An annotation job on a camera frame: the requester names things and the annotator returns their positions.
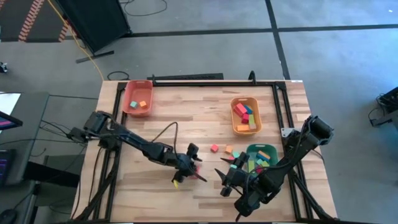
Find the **concrete floor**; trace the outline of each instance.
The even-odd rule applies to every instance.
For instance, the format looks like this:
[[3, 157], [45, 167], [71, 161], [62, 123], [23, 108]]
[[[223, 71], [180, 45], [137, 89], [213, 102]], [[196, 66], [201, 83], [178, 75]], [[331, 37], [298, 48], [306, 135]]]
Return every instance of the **concrete floor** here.
[[[135, 32], [195, 29], [269, 28], [266, 5], [250, 1], [166, 0], [167, 11], [129, 17]], [[158, 0], [139, 1], [132, 13], [162, 9]], [[273, 0], [279, 27], [348, 26], [398, 23], [398, 3], [377, 0]], [[290, 76], [303, 80], [313, 114], [335, 128], [322, 148], [339, 218], [396, 223], [398, 138], [391, 125], [372, 128], [375, 97], [398, 86], [398, 29], [294, 32], [280, 35]], [[97, 63], [104, 74], [122, 70], [132, 79], [155, 75], [223, 72], [225, 79], [283, 79], [272, 34], [223, 34], [122, 39], [106, 47], [116, 54]], [[0, 59], [10, 73], [2, 91], [48, 91], [97, 97], [101, 79], [73, 41], [60, 44], [1, 43]], [[95, 100], [52, 97], [45, 119], [81, 126]], [[43, 138], [55, 138], [40, 133]], [[49, 155], [76, 154], [78, 146], [40, 142]]]

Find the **wooden table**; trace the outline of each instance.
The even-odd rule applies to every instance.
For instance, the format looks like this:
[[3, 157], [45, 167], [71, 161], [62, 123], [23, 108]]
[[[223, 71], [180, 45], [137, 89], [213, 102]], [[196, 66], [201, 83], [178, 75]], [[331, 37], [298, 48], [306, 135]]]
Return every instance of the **wooden table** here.
[[[112, 113], [117, 85], [117, 81], [103, 82], [97, 110]], [[286, 85], [295, 127], [300, 128], [310, 115], [304, 85], [302, 82], [288, 81]], [[236, 96], [253, 96], [258, 100], [262, 119], [260, 133], [251, 137], [239, 137], [233, 134], [229, 103]], [[279, 94], [279, 98], [284, 112], [282, 94]], [[239, 195], [235, 191], [228, 198], [220, 195], [221, 180], [214, 168], [225, 173], [228, 171], [229, 165], [220, 160], [220, 157], [228, 157], [223, 153], [227, 144], [233, 145], [234, 151], [238, 152], [245, 151], [250, 144], [271, 144], [277, 148], [279, 159], [283, 157], [272, 88], [268, 86], [155, 87], [152, 106], [152, 114], [149, 117], [128, 116], [126, 127], [144, 139], [151, 140], [166, 125], [178, 121], [177, 151], [186, 153], [189, 143], [195, 143], [200, 148], [198, 155], [203, 159], [200, 174], [208, 182], [185, 179], [179, 185], [179, 190], [176, 190], [171, 183], [175, 169], [149, 162], [140, 151], [123, 144], [111, 221], [233, 222], [238, 214], [233, 203]], [[287, 126], [286, 114], [283, 116]], [[170, 128], [159, 141], [172, 145], [173, 138], [174, 129]], [[97, 144], [95, 141], [90, 142], [87, 148], [81, 172], [81, 196], [76, 216], [89, 201], [93, 168], [99, 149]], [[212, 144], [219, 145], [218, 153], [210, 152]], [[101, 154], [95, 170], [93, 195], [98, 187], [103, 155], [104, 153]], [[335, 206], [322, 160], [310, 152], [302, 162], [309, 191], [324, 210], [335, 217]], [[299, 189], [297, 191], [304, 217], [302, 195]], [[106, 192], [100, 218], [104, 217], [107, 198]], [[262, 204], [251, 216], [242, 217], [241, 221], [294, 221], [287, 178], [276, 198], [267, 205]]]

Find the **black metal frame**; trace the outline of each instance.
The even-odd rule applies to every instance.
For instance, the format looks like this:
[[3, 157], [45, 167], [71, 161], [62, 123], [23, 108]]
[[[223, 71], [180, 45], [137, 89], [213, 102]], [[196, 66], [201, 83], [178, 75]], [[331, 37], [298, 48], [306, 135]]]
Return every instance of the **black metal frame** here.
[[[283, 117], [282, 117], [282, 109], [280, 107], [278, 90], [280, 90], [282, 92], [289, 127], [294, 128], [294, 122], [293, 122], [293, 118], [292, 118], [292, 112], [290, 110], [289, 97], [287, 95], [287, 88], [286, 88], [285, 82], [283, 82], [283, 81], [280, 81], [280, 82], [278, 82], [278, 81], [276, 81], [276, 82], [257, 81], [256, 74], [253, 71], [250, 73], [249, 80], [246, 82], [245, 81], [215, 82], [213, 80], [209, 81], [209, 82], [207, 82], [206, 80], [199, 81], [199, 82], [163, 82], [163, 81], [157, 81], [156, 77], [152, 76], [152, 83], [153, 83], [154, 87], [168, 87], [168, 86], [269, 86], [272, 88], [272, 92], [274, 95], [275, 109], [276, 109], [276, 113], [277, 113], [279, 128], [280, 129], [284, 128], [284, 121], [283, 121]], [[113, 118], [114, 119], [116, 119], [118, 117], [121, 95], [122, 95], [122, 92], [124, 91], [126, 85], [127, 85], [126, 82], [118, 83], [116, 96], [115, 96], [115, 102], [114, 102], [114, 106], [113, 106]], [[121, 124], [125, 125], [126, 120], [127, 120], [127, 114], [123, 112], [122, 117], [121, 117]], [[115, 152], [115, 156], [114, 156], [114, 166], [116, 166], [116, 170], [119, 169], [119, 162], [120, 162], [120, 155], [121, 155], [120, 152], [121, 152], [121, 150], [117, 150]], [[105, 182], [106, 175], [108, 173], [108, 165], [109, 165], [110, 159], [111, 159], [111, 152], [106, 151], [105, 156], [104, 156], [102, 170], [101, 170], [100, 180], [99, 180], [99, 187], [102, 186]], [[292, 203], [293, 203], [293, 209], [294, 209], [296, 221], [302, 219], [302, 216], [300, 213], [299, 200], [297, 197], [297, 191], [296, 191], [294, 183], [297, 181], [300, 181], [304, 186], [307, 186], [301, 162], [297, 166], [297, 171], [298, 171], [298, 179], [293, 178], [293, 173], [289, 174], [290, 194], [292, 196]], [[117, 175], [114, 175], [114, 179], [111, 181], [111, 183], [109, 185], [109, 195], [108, 195], [108, 201], [106, 203], [106, 213], [105, 213], [104, 219], [102, 219], [102, 220], [110, 221], [110, 218], [111, 218], [114, 191], [116, 188], [116, 177], [117, 177]], [[306, 210], [307, 218], [313, 219], [311, 206], [305, 198], [303, 198], [303, 199], [304, 199], [304, 203], [305, 203], [305, 210]], [[93, 221], [99, 220], [100, 206], [101, 206], [101, 201], [99, 201], [99, 203], [94, 208]]]

